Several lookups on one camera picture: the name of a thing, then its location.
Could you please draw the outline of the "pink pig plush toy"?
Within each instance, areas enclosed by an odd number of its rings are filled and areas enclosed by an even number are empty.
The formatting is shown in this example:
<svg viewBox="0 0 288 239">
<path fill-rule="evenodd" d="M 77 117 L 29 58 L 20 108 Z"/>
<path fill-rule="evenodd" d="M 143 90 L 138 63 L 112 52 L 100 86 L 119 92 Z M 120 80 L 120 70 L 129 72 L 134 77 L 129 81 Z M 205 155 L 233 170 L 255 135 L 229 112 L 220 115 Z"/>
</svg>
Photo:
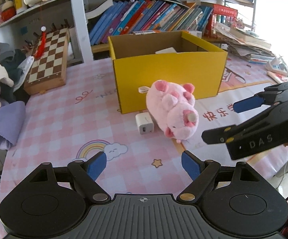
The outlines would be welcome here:
<svg viewBox="0 0 288 239">
<path fill-rule="evenodd" d="M 167 138 L 177 143 L 191 138 L 198 126 L 199 115 L 195 109 L 195 87 L 157 80 L 146 94 L 148 112 Z"/>
</svg>

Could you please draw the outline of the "pink cartoon table mat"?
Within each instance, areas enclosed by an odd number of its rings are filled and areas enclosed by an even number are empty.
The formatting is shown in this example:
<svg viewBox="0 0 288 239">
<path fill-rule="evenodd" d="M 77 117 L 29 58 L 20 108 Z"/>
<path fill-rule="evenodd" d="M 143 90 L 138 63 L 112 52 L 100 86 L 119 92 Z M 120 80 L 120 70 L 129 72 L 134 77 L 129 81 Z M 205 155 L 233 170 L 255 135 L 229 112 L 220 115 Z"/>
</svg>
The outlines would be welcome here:
<svg viewBox="0 0 288 239">
<path fill-rule="evenodd" d="M 7 238 L 281 238 L 288 203 L 268 183 L 268 167 L 232 160 L 226 143 L 202 132 L 238 125 L 268 105 L 236 113 L 233 104 L 273 81 L 196 99 L 196 133 L 177 144 L 155 127 L 140 134 L 121 113 L 110 59 L 70 67 L 67 83 L 32 96 L 17 145 L 7 153 L 0 184 L 0 221 Z M 192 182 L 181 155 L 221 165 L 214 188 L 197 202 L 177 196 Z M 68 164 L 107 156 L 96 179 L 111 197 L 91 202 L 73 187 Z"/>
</svg>

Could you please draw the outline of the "stack of papers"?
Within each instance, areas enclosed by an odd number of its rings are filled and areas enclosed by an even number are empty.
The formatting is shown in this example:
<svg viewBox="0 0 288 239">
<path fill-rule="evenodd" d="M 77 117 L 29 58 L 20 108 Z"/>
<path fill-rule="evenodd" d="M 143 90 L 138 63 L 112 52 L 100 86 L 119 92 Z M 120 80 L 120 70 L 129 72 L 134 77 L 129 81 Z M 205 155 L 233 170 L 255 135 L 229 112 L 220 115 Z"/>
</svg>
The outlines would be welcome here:
<svg viewBox="0 0 288 239">
<path fill-rule="evenodd" d="M 214 31 L 218 38 L 226 42 L 229 52 L 249 63 L 265 64 L 275 58 L 270 44 L 245 31 L 219 22 L 215 23 Z"/>
</svg>

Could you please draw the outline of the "white charger cube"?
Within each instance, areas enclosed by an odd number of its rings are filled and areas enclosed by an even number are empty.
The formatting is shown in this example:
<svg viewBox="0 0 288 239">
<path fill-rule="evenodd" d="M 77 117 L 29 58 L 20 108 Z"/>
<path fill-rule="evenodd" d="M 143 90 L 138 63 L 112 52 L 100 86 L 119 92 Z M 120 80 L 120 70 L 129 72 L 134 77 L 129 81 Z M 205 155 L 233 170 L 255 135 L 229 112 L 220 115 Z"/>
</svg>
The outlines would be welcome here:
<svg viewBox="0 0 288 239">
<path fill-rule="evenodd" d="M 148 134 L 154 131 L 154 122 L 149 112 L 137 114 L 135 120 L 140 134 Z"/>
</svg>

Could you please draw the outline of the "white foam block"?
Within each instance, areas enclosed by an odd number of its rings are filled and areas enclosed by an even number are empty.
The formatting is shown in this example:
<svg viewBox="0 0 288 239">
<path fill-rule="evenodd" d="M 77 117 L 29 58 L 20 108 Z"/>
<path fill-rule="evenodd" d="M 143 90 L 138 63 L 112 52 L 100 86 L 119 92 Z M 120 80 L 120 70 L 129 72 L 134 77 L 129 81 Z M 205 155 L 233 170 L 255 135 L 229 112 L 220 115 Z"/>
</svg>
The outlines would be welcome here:
<svg viewBox="0 0 288 239">
<path fill-rule="evenodd" d="M 177 51 L 173 48 L 166 48 L 166 49 L 162 49 L 162 50 L 158 50 L 155 52 L 156 54 L 164 54 L 164 53 L 177 53 Z"/>
</svg>

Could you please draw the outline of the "wooden chess board box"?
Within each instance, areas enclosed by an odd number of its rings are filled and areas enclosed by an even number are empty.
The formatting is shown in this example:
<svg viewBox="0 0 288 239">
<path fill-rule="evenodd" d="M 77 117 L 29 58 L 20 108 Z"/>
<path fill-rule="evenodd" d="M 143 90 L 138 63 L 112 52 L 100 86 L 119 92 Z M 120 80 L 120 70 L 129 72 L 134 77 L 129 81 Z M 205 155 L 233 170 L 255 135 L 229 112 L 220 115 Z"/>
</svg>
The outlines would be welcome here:
<svg viewBox="0 0 288 239">
<path fill-rule="evenodd" d="M 62 28 L 46 33 L 46 44 L 43 55 L 34 62 L 26 76 L 23 89 L 29 95 L 38 94 L 66 84 L 69 29 Z M 34 57 L 41 37 L 35 44 Z"/>
</svg>

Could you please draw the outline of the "yellow cardboard box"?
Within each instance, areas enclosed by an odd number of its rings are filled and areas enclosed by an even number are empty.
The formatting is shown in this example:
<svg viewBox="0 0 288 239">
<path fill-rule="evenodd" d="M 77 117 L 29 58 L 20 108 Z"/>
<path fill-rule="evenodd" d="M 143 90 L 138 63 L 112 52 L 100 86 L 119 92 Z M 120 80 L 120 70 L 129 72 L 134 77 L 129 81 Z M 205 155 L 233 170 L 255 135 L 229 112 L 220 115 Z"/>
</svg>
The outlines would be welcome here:
<svg viewBox="0 0 288 239">
<path fill-rule="evenodd" d="M 108 38 L 121 113 L 146 109 L 141 86 L 157 80 L 191 83 L 196 99 L 218 94 L 227 51 L 185 31 Z M 177 53 L 156 54 L 173 47 Z"/>
</svg>

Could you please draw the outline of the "white orange usmile box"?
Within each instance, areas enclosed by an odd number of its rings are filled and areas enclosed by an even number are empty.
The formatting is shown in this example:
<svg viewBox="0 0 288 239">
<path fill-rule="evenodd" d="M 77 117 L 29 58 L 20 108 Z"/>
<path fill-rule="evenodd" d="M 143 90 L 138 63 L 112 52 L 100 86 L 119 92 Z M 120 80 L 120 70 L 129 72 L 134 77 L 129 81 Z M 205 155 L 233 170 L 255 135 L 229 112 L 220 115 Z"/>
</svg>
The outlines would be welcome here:
<svg viewBox="0 0 288 239">
<path fill-rule="evenodd" d="M 143 31 L 133 31 L 132 34 L 134 35 L 147 35 L 147 34 L 153 34 L 153 33 L 161 33 L 163 31 L 160 30 L 143 30 Z"/>
</svg>

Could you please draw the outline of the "red tassel ornament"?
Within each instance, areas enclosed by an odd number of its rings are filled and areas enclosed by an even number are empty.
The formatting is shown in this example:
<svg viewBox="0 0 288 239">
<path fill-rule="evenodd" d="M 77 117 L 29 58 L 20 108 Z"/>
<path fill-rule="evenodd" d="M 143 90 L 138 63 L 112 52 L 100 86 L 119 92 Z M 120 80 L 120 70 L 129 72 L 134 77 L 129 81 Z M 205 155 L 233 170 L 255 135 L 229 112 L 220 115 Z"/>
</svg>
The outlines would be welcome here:
<svg viewBox="0 0 288 239">
<path fill-rule="evenodd" d="M 39 59 L 43 55 L 44 49 L 45 49 L 45 44 L 46 44 L 46 27 L 45 26 L 41 27 L 41 32 L 42 32 L 41 43 L 37 47 L 36 53 L 34 55 L 35 59 Z"/>
</svg>

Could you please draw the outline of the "row of leaning books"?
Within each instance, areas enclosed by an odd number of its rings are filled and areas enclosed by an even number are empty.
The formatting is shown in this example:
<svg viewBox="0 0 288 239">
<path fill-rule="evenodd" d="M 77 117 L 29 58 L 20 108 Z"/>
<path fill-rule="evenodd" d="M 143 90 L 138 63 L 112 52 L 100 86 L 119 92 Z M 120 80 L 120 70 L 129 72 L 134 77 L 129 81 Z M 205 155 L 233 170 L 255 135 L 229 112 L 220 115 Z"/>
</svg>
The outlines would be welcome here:
<svg viewBox="0 0 288 239">
<path fill-rule="evenodd" d="M 90 26 L 91 46 L 108 43 L 109 36 L 132 34 L 133 31 L 189 31 L 208 35 L 213 16 L 237 20 L 238 11 L 219 4 L 203 5 L 199 1 L 181 3 L 175 0 L 106 0 L 86 13 Z"/>
</svg>

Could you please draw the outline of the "pile of clothes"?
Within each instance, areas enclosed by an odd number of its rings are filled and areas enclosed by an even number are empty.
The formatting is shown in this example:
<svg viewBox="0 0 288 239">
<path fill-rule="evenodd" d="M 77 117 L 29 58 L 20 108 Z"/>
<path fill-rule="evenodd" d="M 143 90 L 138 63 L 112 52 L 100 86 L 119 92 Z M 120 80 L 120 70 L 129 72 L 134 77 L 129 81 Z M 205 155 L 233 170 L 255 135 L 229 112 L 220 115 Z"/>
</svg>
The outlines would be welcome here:
<svg viewBox="0 0 288 239">
<path fill-rule="evenodd" d="M 23 88 L 34 58 L 7 43 L 0 43 L 0 149 L 9 150 L 17 144 L 26 118 L 26 92 Z"/>
</svg>

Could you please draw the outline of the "white wooden bookshelf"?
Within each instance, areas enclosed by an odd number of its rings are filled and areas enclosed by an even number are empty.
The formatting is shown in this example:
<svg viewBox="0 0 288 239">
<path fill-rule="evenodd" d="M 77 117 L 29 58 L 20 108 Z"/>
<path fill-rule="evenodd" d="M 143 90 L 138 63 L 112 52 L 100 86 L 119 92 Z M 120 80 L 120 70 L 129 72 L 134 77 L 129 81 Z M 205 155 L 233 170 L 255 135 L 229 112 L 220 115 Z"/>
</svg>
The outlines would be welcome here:
<svg viewBox="0 0 288 239">
<path fill-rule="evenodd" d="M 229 4 L 255 8 L 248 0 L 14 0 L 25 8 L 2 19 L 0 5 L 0 43 L 12 49 L 34 54 L 42 35 L 68 29 L 77 61 L 91 62 L 95 49 L 108 49 L 108 37 L 133 31 L 204 32 L 210 22 L 212 8 L 219 5 L 232 17 L 238 17 Z"/>
</svg>

